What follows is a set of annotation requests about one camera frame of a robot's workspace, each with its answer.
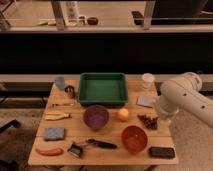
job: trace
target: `small bottle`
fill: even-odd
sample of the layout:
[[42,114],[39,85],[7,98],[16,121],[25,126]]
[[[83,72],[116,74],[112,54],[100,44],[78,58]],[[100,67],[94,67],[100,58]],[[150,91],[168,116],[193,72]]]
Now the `small bottle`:
[[78,2],[77,1],[67,1],[67,16],[69,22],[78,22],[79,10],[78,10]]

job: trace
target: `red bowl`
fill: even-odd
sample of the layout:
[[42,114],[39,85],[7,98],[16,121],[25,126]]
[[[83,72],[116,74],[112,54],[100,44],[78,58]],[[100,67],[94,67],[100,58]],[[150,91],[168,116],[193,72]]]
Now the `red bowl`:
[[83,120],[88,127],[98,130],[107,124],[109,112],[104,106],[92,105],[84,112]]
[[146,133],[138,126],[126,127],[121,135],[123,145],[131,153],[139,153],[147,146]]

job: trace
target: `green tray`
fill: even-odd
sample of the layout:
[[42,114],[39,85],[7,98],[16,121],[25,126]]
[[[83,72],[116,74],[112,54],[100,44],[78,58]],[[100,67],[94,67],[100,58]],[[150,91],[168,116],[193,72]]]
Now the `green tray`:
[[123,106],[128,100],[123,73],[83,73],[78,89],[81,105]]

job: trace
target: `red chili pepper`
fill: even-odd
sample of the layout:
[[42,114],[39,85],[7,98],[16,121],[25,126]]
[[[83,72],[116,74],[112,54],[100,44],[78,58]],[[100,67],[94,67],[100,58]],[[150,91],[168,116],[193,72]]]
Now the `red chili pepper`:
[[43,155],[43,156],[57,156],[60,154],[63,154],[63,150],[61,148],[55,148],[55,149],[50,149],[50,150],[41,150],[36,148],[35,149],[37,153]]

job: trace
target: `sausage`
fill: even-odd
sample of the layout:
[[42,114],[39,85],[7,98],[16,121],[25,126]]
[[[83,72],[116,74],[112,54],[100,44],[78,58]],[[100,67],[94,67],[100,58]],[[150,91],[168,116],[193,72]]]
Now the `sausage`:
[[50,150],[41,150],[36,148],[35,149],[37,153],[43,155],[43,156],[57,156],[60,154],[63,154],[63,150],[61,148],[54,148],[54,149],[50,149]]

